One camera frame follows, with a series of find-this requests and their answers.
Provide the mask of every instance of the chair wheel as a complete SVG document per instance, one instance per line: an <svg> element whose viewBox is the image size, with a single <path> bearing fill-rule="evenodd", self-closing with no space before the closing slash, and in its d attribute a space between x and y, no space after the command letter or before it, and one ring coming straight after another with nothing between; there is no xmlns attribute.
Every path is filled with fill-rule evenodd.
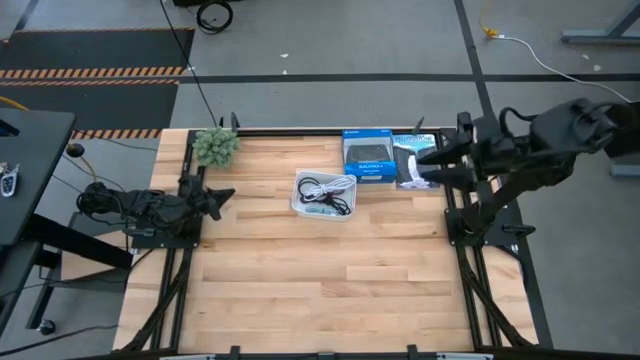
<svg viewBox="0 0 640 360"><path fill-rule="evenodd" d="M44 336L51 335L56 331L56 324L51 320L42 320L37 330Z"/></svg>

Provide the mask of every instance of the product box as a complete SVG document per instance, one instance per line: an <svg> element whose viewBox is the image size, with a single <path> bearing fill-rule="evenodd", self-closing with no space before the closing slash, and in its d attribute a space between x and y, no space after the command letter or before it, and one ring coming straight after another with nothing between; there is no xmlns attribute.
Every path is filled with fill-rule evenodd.
<svg viewBox="0 0 640 360"><path fill-rule="evenodd" d="M392 136L389 129L343 130L345 175L354 175L359 184L394 182L397 169Z"/></svg>
<svg viewBox="0 0 640 360"><path fill-rule="evenodd" d="M420 165L416 162L436 150L436 137L433 134L394 135L393 154L398 166L396 187L412 190L439 188L440 184L426 181L420 174L439 169L440 165Z"/></svg>

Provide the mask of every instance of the plastic container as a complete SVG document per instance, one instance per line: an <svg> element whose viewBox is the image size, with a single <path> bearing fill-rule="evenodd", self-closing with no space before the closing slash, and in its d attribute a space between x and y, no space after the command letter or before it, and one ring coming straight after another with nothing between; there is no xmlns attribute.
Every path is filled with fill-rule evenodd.
<svg viewBox="0 0 640 360"><path fill-rule="evenodd" d="M321 184L328 184L333 180L341 178L343 176L347 176L353 178L354 185L344 191L344 194L340 195L339 198L343 199L349 205L351 209L351 213L349 215L328 215L328 214L318 214L318 213L308 213L305 211L305 208L308 206L314 205L303 204L300 202L300 193L298 192L298 182L305 177L312 177L318 180ZM320 219L320 220L330 220L330 221L347 221L353 216L353 213L356 210L356 177L353 175L336 175L336 174L324 174L317 173L313 171L300 171L296 174L296 181L293 183L293 197L291 198L291 207L298 213L298 216L307 217L311 219Z"/></svg>

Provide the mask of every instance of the black metal frame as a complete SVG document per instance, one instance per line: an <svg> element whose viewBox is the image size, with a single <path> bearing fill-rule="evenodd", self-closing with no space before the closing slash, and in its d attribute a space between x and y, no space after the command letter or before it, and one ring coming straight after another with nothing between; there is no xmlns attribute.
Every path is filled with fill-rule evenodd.
<svg viewBox="0 0 640 360"><path fill-rule="evenodd" d="M393 129L394 133L411 133L411 128ZM422 133L430 133L436 135L436 143L438 147L443 144L443 137L441 129L422 129ZM191 155L192 155L192 143L193 135L195 131L190 131L187 142L187 149L185 151L185 158L183 162L183 174L189 173L191 168ZM238 135L241 137L264 137L264 136L340 136L342 129L338 128L318 128L318 129L287 129L287 128L269 128L269 129L238 129ZM198 168L198 175L204 177L204 168ZM445 195L447 199L447 208L455 209L456 199L453 193L453 189L449 186L444 186ZM470 203L469 194L465 193L462 196L463 205ZM511 219L517 219L521 223L520 211L516 202L513 202L508 206L505 211L510 211ZM486 271L486 265L484 256L482 253L482 243L480 245L472 246L473 256L475 260L476 270L472 269L472 266L467 258L466 248L464 244L456 243L456 239L451 237L450 242L455 248L458 265L460 269L460 276L462 279L462 287L464 292L465 305L469 320L470 334L474 346L474 350L479 354L487 354L485 359L529 359L529 360L542 360L542 359L632 359L636 358L632 355L618 355L618 354L603 354L603 353L590 353L579 351L562 351L554 350L551 343L551 337L549 334L549 328L547 320L544 314L544 308L540 297L540 291L537 285L535 271L531 262L531 255L529 253L528 244L526 238L521 238L518 242L518 249L513 249L499 245L498 248L507 252L509 255L514 256L521 265L523 273L523 281L525 285L525 291L529 300L529 305L532 312L532 318L536 328L536 333L540 341L540 345L533 346L526 339L520 336L515 327L513 327L506 316L501 312L499 307L495 304L491 298L491 289L489 286L489 280ZM180 268L171 281L171 273L173 265L175 263L175 250L168 249L167 257L165 259L164 271L162 276L162 283L160 286L160 295L158 299L158 306L151 314L143 328L138 332L134 340L122 350L118 350L106 357L92 357L86 359L116 359L126 358L122 357L127 354L133 355L131 351L135 351L137 356L151 356L149 359L156 359L153 357L156 351L169 351L177 354L178 345L180 341L180 333L182 327L182 319L184 315L184 304L186 299L186 290L188 286L189 267L191 264L191 258L193 255L193 249L186 249L183 253L182 263ZM174 312L174 318L171 328L171 341L168 348L159 349L160 338L162 335L162 325L164 312L172 302L173 298L177 295L176 307ZM480 322L478 318L478 311L475 304L475 296L482 302L487 313L487 321L489 326L489 333L491 336L492 346L486 346L482 340L482 334L480 332ZM504 334L505 338L512 344L512 348L502 346L502 340L500 332ZM148 351L140 352L146 341L151 337L151 348ZM456 353L435 353L435 352L419 352L415 345L408 345L407 352L405 353L310 353L310 354L241 354L239 346L232 346L228 354L215 354L216 359L223 360L239 360L239 359L256 359L256 360L271 360L271 359L309 359L309 360L331 360L331 359L386 359L386 360L419 360L419 359L467 359L462 354L458 357Z"/></svg>

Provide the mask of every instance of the black desk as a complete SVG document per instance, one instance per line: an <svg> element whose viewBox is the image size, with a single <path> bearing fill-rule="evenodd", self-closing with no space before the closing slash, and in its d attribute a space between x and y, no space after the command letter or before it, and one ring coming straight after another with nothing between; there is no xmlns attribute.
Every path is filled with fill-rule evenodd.
<svg viewBox="0 0 640 360"><path fill-rule="evenodd" d="M0 197L2 335L32 266L53 269L59 263L60 255L43 250L43 244L121 269L131 267L132 255L33 213L69 141L75 115L0 109L0 119L20 130L17 137L0 137L0 161L9 162L12 168L20 164L16 193L9 198ZM51 291L41 293L42 296L46 297L46 304ZM35 314L35 319L32 316L29 328L37 327L32 325L39 323L37 318L44 311L44 307L36 307L41 311Z"/></svg>

